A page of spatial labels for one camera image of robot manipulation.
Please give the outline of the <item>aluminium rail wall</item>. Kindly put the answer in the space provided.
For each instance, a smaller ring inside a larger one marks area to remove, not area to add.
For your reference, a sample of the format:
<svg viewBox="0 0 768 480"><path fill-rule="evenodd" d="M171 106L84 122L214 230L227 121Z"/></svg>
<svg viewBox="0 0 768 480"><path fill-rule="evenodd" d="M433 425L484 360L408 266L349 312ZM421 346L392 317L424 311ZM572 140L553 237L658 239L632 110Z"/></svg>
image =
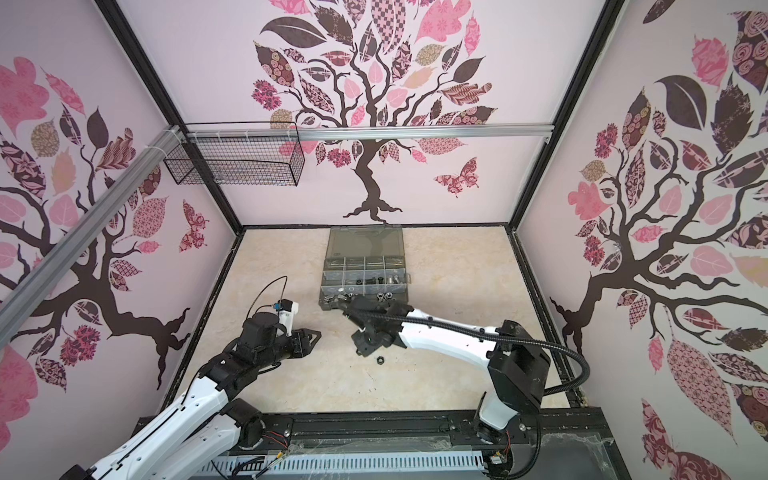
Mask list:
<svg viewBox="0 0 768 480"><path fill-rule="evenodd" d="M119 176L116 183L107 189L64 238L53 246L39 266L14 288L1 308L2 346L11 341L46 295L70 270L118 209L127 202L131 193L182 140L183 134L179 127L169 125L162 130Z"/></svg>
<svg viewBox="0 0 768 480"><path fill-rule="evenodd" d="M211 138L215 141L229 138L254 140L276 138L296 141L337 141L377 139L423 139L423 138L484 138L484 137L544 137L554 131L551 124L482 124L482 125L437 125L437 126L396 126L396 127L349 127L349 128L284 128L272 129L196 129L189 127L187 137L200 141Z"/></svg>

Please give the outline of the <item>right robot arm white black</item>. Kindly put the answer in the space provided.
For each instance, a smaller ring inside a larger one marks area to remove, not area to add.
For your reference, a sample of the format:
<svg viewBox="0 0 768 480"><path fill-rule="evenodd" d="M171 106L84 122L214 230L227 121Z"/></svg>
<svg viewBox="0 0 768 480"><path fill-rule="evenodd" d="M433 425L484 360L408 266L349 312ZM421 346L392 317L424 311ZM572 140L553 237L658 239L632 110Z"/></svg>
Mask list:
<svg viewBox="0 0 768 480"><path fill-rule="evenodd" d="M481 397L476 412L480 426L501 431L517 415L540 412L551 358L520 324L506 320L499 327L472 326L402 302L376 303L364 297L340 307L357 327L352 339L360 356L395 345L440 353L483 370L493 389Z"/></svg>

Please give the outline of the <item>aluminium rail back wall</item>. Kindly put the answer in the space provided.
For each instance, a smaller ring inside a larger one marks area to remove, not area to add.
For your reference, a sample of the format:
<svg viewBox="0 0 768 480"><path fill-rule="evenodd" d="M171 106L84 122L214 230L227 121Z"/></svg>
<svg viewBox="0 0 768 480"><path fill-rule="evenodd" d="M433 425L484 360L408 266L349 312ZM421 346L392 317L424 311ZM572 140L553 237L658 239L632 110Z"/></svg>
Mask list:
<svg viewBox="0 0 768 480"><path fill-rule="evenodd" d="M551 124L482 124L482 125L437 125L437 126L396 126L396 127L349 127L349 128L284 128L272 129L196 129L189 127L187 137L200 141L211 138L215 141L229 138L254 140L276 138L296 141L337 141L377 139L423 139L423 138L484 138L484 137L544 137L554 131Z"/></svg>

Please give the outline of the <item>aluminium rail left wall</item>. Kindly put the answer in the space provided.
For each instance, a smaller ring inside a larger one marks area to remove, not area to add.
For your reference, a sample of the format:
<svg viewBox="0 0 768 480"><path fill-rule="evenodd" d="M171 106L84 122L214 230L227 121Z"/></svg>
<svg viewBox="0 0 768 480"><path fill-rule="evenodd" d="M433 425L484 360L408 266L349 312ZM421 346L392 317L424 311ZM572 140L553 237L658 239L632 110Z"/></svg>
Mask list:
<svg viewBox="0 0 768 480"><path fill-rule="evenodd" d="M2 346L11 341L46 295L70 270L118 209L127 202L131 193L182 140L183 134L179 127L169 125L162 130L119 176L116 183L107 189L64 238L53 246L39 266L14 288L1 308Z"/></svg>

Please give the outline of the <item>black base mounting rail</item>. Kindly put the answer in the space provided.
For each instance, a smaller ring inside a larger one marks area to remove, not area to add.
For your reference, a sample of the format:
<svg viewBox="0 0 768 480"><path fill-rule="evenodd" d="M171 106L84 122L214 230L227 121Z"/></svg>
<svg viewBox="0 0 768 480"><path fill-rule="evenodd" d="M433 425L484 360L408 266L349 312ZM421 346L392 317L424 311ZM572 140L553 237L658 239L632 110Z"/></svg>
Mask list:
<svg viewBox="0 0 768 480"><path fill-rule="evenodd" d="M332 447L368 447L377 442L414 450L503 449L534 442L535 425L546 436L573 434L613 437L601 409L545 408L538 416L513 418L506 429L478 434L473 410L281 413L265 414L263 437L251 448L233 447L232 454Z"/></svg>

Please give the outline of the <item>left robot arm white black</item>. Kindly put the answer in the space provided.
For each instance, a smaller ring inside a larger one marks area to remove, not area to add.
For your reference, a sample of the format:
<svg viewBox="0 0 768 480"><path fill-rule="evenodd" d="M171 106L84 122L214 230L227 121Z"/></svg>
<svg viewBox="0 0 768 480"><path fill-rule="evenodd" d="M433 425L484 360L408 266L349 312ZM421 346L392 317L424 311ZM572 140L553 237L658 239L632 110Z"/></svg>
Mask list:
<svg viewBox="0 0 768 480"><path fill-rule="evenodd" d="M258 446L265 437L263 414L240 393L283 361L310 355L321 337L316 330L294 329L290 312L254 314L186 391L137 434L93 466L74 465L61 477L187 479L234 447Z"/></svg>

